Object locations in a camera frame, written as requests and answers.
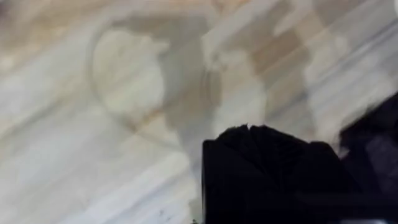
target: black fabric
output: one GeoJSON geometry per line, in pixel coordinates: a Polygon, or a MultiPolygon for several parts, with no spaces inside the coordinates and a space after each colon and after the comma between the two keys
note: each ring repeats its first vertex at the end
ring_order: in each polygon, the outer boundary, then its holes
{"type": "Polygon", "coordinates": [[[325,223],[392,218],[393,197],[362,187],[322,142],[267,126],[231,128],[203,143],[205,223],[325,223]]]}
{"type": "Polygon", "coordinates": [[[340,139],[349,149],[343,162],[365,192],[398,194],[398,94],[348,126],[340,139]]]}

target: marble surface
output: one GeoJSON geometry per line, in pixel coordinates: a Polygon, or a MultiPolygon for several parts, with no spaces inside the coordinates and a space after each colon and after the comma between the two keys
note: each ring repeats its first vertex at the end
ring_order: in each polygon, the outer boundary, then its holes
{"type": "Polygon", "coordinates": [[[334,141],[397,90],[397,21],[392,0],[3,0],[0,223],[200,221],[201,142],[334,141]]]}

